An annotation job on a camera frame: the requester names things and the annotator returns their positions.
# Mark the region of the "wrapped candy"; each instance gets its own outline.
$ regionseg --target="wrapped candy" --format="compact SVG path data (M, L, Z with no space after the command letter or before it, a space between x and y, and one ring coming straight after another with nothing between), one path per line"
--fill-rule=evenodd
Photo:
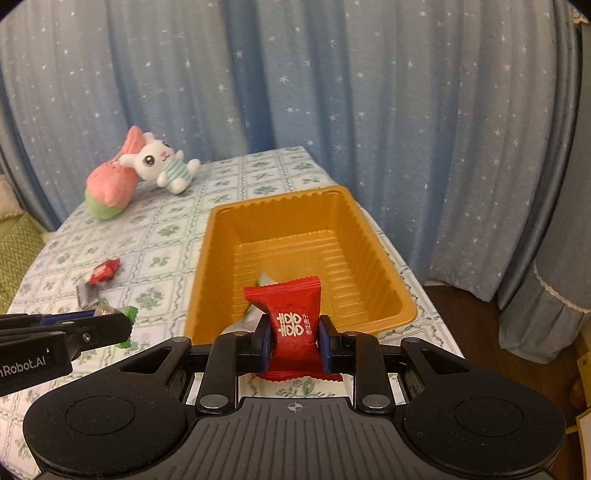
M121 260L119 258L111 258L106 262L97 265L92 271L88 283L90 285L95 285L98 282L110 280L115 276L117 270L119 270L120 263Z
M271 317L275 345L265 380L299 377L342 380L326 374L316 346L320 316L320 279L307 277L275 285L244 288L244 298Z

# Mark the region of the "screw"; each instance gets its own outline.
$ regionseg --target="screw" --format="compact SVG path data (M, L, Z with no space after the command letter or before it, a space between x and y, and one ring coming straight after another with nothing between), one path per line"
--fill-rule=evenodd
M205 408L222 408L228 404L228 398L225 395L220 395L219 393L212 393L210 395L205 395L201 400L201 405Z
M386 395L372 394L364 396L361 403L367 408L386 408L390 405L390 399Z

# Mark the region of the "tablecloth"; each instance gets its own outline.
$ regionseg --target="tablecloth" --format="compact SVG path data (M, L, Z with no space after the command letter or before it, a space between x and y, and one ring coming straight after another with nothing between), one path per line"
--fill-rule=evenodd
M193 277L209 212L216 205L334 184L302 147L204 164L192 185L172 195L153 184L138 186L129 207L111 220L91 217L80 205L24 277L9 312L63 313L79 310L75 285L98 263L120 257L121 267L102 294L113 306L139 308L131 348L84 352L73 372L34 388L0 397L0 460L20 478L37 474L22 436L22 420L39 396L163 340L183 334ZM365 213L418 307L417 319L383 332L384 343L423 338L461 355L441 317L388 238ZM191 396L196 395L196 386ZM266 382L241 378L242 395L322 397L340 392L335 382L296 379Z

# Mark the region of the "striped shirt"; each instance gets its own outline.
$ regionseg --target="striped shirt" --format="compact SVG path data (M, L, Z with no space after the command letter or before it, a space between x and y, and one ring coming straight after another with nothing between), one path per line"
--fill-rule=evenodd
M191 182L191 175L185 163L177 158L173 159L164 169L166 172L166 185L177 179L182 178Z

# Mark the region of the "green candy wrapper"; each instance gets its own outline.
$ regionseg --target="green candy wrapper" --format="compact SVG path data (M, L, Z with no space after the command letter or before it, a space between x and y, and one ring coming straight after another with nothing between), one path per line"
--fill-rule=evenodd
M134 306L127 306L127 307L121 307L121 308L114 308L111 305L109 305L109 302L107 302L106 298L101 298L101 300L99 301L99 304L96 307L95 310L95 317L98 315L107 315L109 313L115 313L115 312L121 312L123 315L125 315L129 321L131 322L131 326L133 327L135 324L135 319L138 316L138 309ZM122 342L122 343L117 343L115 345L117 348L129 348L131 347L131 337L129 337L126 341Z

